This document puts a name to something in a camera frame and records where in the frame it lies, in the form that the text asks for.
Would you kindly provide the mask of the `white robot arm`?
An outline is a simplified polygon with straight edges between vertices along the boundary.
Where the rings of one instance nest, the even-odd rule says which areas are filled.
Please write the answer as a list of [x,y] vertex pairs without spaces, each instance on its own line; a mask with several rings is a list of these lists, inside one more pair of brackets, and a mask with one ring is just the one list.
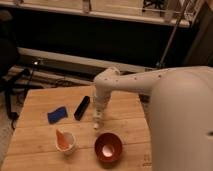
[[96,123],[113,91],[150,97],[153,171],[213,171],[213,67],[165,68],[129,75],[110,67],[94,78]]

